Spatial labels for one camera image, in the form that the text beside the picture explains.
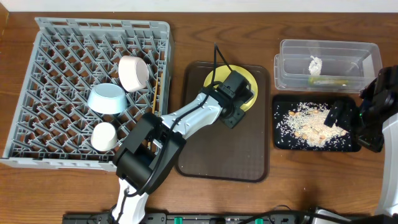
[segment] pile of rice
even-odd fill
[[[344,129],[336,127],[335,124],[332,128],[323,124],[328,113],[326,104],[300,103],[297,109],[282,115],[283,120],[276,128],[281,130],[282,137],[291,135],[298,139],[299,144],[307,143],[315,147],[324,147],[328,142],[335,146],[339,143],[344,144],[345,140],[339,139],[346,134]]]

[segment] tray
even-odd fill
[[[297,109],[299,103],[326,103],[326,108],[330,109],[330,106],[336,100],[341,100],[347,103],[355,105],[355,101],[348,96],[326,96],[326,95],[276,95],[272,99],[272,128],[274,134],[274,145],[279,149],[295,149],[295,150],[309,150],[309,151],[338,151],[338,152],[358,152],[361,146],[352,143],[350,133],[342,137],[345,143],[326,143],[325,147],[310,147],[303,143],[296,146],[298,143],[297,138],[291,135],[285,135],[282,137],[279,128],[276,128],[277,124],[283,120],[283,115]]]
[[[177,171],[189,177],[263,181],[269,171],[270,81],[268,71],[260,66],[242,66],[257,81],[259,93],[253,107],[242,121],[229,129],[221,121],[192,135],[176,164]],[[185,74],[184,104],[195,99],[213,64],[195,62]]]
[[[120,146],[154,103],[156,115],[167,112],[174,47],[170,26],[156,21],[35,20],[40,31],[0,162],[115,171],[114,150],[98,152],[91,145],[93,128],[102,121],[112,123]],[[117,71],[123,55],[145,60],[147,88],[127,93],[128,109],[120,114],[95,113],[86,103],[90,90],[99,83],[121,85]]]

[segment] white wall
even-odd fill
[[[398,12],[398,0],[0,0],[10,12]]]

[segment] brown tray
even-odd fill
[[[235,128],[216,121],[189,137],[175,165],[180,174],[243,182],[260,182],[267,177],[271,134],[269,72],[260,66],[242,67],[257,81],[255,104]],[[184,105],[196,98],[212,70],[209,62],[195,62],[186,69]]]

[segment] yellow plate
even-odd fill
[[[237,72],[239,72],[241,75],[243,75],[251,84],[251,89],[254,91],[254,97],[249,100],[249,102],[243,104],[241,106],[241,109],[243,111],[247,111],[248,109],[250,109],[251,106],[253,106],[254,102],[257,99],[257,93],[258,93],[258,87],[257,87],[257,82],[254,79],[254,77],[250,74],[249,71],[247,71],[246,69],[236,66],[236,65],[230,65],[230,67],[232,68],[232,70],[235,70]],[[229,68],[226,65],[220,66],[218,68],[216,68],[216,77],[214,78],[214,81],[225,81],[226,77],[231,73],[231,71],[229,70]],[[211,83],[211,77],[213,76],[213,71],[211,71],[205,80],[205,84],[203,86],[208,86]]]

